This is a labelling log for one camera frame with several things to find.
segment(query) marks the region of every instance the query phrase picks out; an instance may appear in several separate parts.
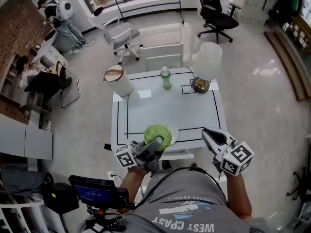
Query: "white table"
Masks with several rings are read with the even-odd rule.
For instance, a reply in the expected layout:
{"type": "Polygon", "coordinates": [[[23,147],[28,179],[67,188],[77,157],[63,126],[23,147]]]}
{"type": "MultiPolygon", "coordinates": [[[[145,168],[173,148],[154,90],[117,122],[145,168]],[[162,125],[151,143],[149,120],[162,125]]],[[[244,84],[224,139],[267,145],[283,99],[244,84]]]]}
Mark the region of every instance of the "white table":
{"type": "Polygon", "coordinates": [[[225,115],[216,80],[206,93],[195,93],[193,74],[188,68],[170,69],[172,87],[162,87],[160,71],[129,75],[134,84],[131,94],[113,95],[111,145],[116,151],[135,140],[142,141],[146,128],[163,122],[179,129],[177,141],[163,153],[161,160],[193,159],[187,149],[206,147],[201,137],[204,127],[226,130],[225,115]]]}

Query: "white chair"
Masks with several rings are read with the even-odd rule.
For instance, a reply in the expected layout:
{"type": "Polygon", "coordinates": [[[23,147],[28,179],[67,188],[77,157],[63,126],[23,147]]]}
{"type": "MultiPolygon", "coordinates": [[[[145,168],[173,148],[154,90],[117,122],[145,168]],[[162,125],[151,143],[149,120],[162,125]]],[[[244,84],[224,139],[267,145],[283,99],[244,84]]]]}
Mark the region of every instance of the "white chair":
{"type": "Polygon", "coordinates": [[[131,41],[139,36],[138,29],[135,28],[132,24],[127,22],[119,24],[120,18],[118,17],[111,19],[105,24],[100,23],[96,17],[89,17],[88,20],[94,27],[103,31],[103,38],[105,42],[110,46],[110,49],[113,50],[114,54],[117,54],[117,51],[122,50],[118,62],[119,65],[122,64],[123,57],[128,51],[135,55],[137,61],[139,60],[139,55],[136,53],[133,47],[138,45],[142,47],[142,44],[131,44],[131,41]],[[106,30],[106,26],[115,20],[118,20],[117,26],[109,31],[106,30]]]}
{"type": "Polygon", "coordinates": [[[180,42],[148,48],[140,47],[140,54],[148,71],[161,70],[162,67],[181,68],[184,62],[184,44],[180,42]]]}

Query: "blue jeans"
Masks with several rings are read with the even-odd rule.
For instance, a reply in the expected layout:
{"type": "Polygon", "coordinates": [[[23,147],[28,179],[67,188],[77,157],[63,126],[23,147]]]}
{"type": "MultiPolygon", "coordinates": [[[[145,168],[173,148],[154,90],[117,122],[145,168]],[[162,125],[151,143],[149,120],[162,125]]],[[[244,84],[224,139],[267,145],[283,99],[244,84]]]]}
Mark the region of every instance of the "blue jeans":
{"type": "Polygon", "coordinates": [[[64,38],[66,38],[75,49],[81,49],[86,44],[86,39],[81,32],[73,26],[70,20],[62,21],[56,29],[64,38]]]}

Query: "gray cabinet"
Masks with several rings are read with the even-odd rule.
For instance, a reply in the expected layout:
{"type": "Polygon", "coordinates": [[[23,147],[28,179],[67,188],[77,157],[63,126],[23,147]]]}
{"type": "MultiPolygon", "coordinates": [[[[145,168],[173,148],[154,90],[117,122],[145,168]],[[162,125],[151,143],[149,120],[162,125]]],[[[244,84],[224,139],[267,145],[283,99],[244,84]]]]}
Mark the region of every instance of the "gray cabinet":
{"type": "Polygon", "coordinates": [[[51,160],[53,134],[0,114],[0,152],[51,160]]]}

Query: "white floor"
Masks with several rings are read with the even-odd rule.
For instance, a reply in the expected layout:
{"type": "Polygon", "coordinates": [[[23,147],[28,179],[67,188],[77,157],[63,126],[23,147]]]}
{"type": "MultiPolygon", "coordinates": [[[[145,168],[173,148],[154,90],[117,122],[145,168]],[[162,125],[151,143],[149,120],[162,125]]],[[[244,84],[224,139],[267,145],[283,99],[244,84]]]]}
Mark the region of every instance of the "white floor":
{"type": "MultiPolygon", "coordinates": [[[[196,12],[184,12],[185,25],[179,14],[170,12],[129,20],[139,28],[144,46],[182,41],[184,65],[192,66],[202,42],[213,41],[214,34],[196,35],[203,31],[203,20],[196,12]]],[[[285,227],[295,215],[299,202],[286,197],[296,184],[292,175],[306,165],[307,141],[310,133],[310,103],[297,102],[284,68],[263,36],[263,29],[241,24],[227,31],[233,43],[220,36],[224,54],[217,79],[225,110],[227,128],[232,135],[245,140],[254,150],[255,159],[244,174],[253,206],[253,216],[268,220],[273,231],[285,227]]],[[[100,31],[87,35],[97,43],[77,55],[67,56],[69,68],[81,85],[81,98],[66,109],[60,108],[59,95],[52,101],[52,128],[57,132],[53,161],[45,162],[57,182],[68,182],[71,174],[106,179],[108,168],[119,170],[112,152],[104,149],[111,138],[112,91],[104,84],[105,70],[118,62],[102,39],[100,31]]],[[[126,56],[128,74],[146,71],[143,62],[126,56]]],[[[76,93],[72,85],[68,97],[76,93]]],[[[197,164],[212,175],[212,156],[207,148],[192,150],[197,164]]],[[[177,166],[185,162],[174,163],[177,166]]],[[[64,215],[69,232],[76,232],[88,215],[85,205],[64,215]]]]}

